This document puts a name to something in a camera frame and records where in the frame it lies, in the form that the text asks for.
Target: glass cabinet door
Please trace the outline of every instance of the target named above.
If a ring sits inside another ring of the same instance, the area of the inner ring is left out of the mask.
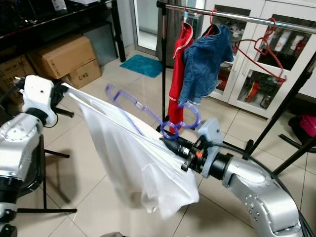
[[[287,22],[303,26],[316,27],[315,9],[310,7],[267,1],[260,18],[275,18],[279,22]],[[270,27],[258,25],[253,39],[264,36]],[[287,76],[287,81],[278,83],[266,71],[245,59],[229,98],[229,103],[250,112],[271,118],[295,81],[308,64],[316,51],[316,35],[276,28],[267,42],[258,42],[260,50],[267,47],[275,54]],[[279,76],[281,69],[272,55],[262,55],[251,44],[247,55],[273,74]]]
[[[236,2],[234,0],[209,0],[206,2],[205,9],[217,9],[219,12],[259,17],[263,4],[264,1],[262,0],[245,0],[242,2]],[[213,23],[218,25],[226,25],[230,28],[232,34],[231,44],[234,61],[224,62],[221,64],[218,75],[218,85],[210,95],[216,99],[228,102],[230,93],[238,75],[238,71],[242,65],[242,61],[244,60],[244,56],[237,51],[238,42],[241,39],[252,38],[253,32],[255,30],[255,24],[216,16],[213,16]],[[209,25],[210,16],[206,15],[204,16],[203,20],[202,33],[206,31]],[[243,45],[243,50],[247,50],[247,48],[247,45]]]

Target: clothes rack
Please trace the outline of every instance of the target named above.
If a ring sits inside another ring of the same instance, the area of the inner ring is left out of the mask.
[[[205,9],[198,9],[198,8],[193,8],[193,7],[183,7],[183,6],[178,6],[178,5],[171,5],[167,4],[161,1],[157,1],[157,7],[161,8],[161,14],[162,14],[162,38],[161,38],[161,49],[162,49],[162,120],[166,121],[168,120],[168,116],[165,116],[165,80],[166,80],[166,15],[167,15],[167,9],[171,10],[176,10],[176,11],[187,11],[191,13],[198,13],[202,15],[210,15],[213,13],[214,16],[218,17],[226,17],[230,19],[235,19],[235,20],[240,20],[240,21],[245,21],[245,22],[250,22],[250,23],[256,23],[256,24],[261,24],[261,25],[268,25],[268,26],[273,26],[275,25],[276,27],[283,28],[283,29],[291,29],[294,31],[299,31],[303,33],[309,33],[309,34],[316,34],[316,29],[312,27],[307,27],[307,26],[301,26],[301,25],[296,25],[296,24],[290,24],[286,22],[280,22],[280,21],[270,21],[267,19],[261,19],[261,18],[256,18],[256,17],[249,17],[249,16],[243,16],[243,15],[238,15],[238,14],[231,14],[231,13],[226,13],[226,12],[219,12],[219,11],[210,11],[210,10],[205,10]],[[295,97],[295,95],[299,92],[301,87],[305,84],[307,79],[311,76],[313,68],[316,67],[316,53],[313,55],[311,60],[309,61],[308,65],[302,72],[302,74],[299,76],[295,84],[293,85],[292,89],[286,96],[286,98],[283,100],[275,114],[273,115],[272,119],[270,120],[269,124],[267,127],[264,129],[262,134],[259,136],[257,141],[254,143],[253,140],[249,140],[247,142],[246,148],[242,149],[239,147],[236,147],[230,143],[223,142],[226,145],[235,147],[239,150],[244,151],[247,154],[252,154],[254,150],[258,147],[260,142],[263,140],[263,138],[266,136],[266,134],[270,131],[270,129],[273,127],[275,122],[278,120],[278,118],[281,116],[281,114],[284,112],[284,110],[287,108],[287,106],[290,104],[292,99]],[[295,154],[291,156],[287,161],[285,161],[279,168],[276,169],[276,171],[279,173],[281,170],[284,170],[286,167],[288,167],[290,164],[292,164],[296,159],[298,159],[303,153],[308,151],[310,149],[311,145],[309,144],[308,146],[302,146]]]

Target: black table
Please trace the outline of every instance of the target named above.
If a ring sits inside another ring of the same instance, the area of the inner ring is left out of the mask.
[[[126,60],[124,45],[122,41],[122,33],[119,23],[118,4],[116,0],[101,0],[100,2],[89,4],[88,6],[75,2],[67,2],[67,12],[51,12],[49,17],[32,21],[21,20],[18,24],[3,27],[6,24],[2,22],[0,47],[1,50],[17,45],[20,53],[25,53],[27,50],[34,49],[40,45],[47,43],[41,39],[40,34],[43,30],[54,30],[56,28],[65,29],[66,33],[72,33],[70,29],[67,32],[67,24],[69,22],[78,22],[78,25],[83,24],[83,19],[89,20],[89,24],[97,23],[107,17],[108,10],[111,10],[113,26],[115,30],[115,41],[118,44],[118,53],[120,61]]]

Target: red jacket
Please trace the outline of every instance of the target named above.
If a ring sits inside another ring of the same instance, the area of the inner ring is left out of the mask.
[[[173,124],[177,124],[183,121],[183,108],[178,109],[178,97],[180,95],[182,84],[183,84],[183,76],[184,76],[184,65],[182,60],[182,55],[184,50],[189,47],[193,43],[193,28],[188,23],[182,24],[181,34],[179,39],[176,41],[174,46],[173,58],[174,58],[174,66],[173,66],[173,74],[172,74],[172,83],[169,91],[169,107],[168,107],[168,115],[169,121]]]

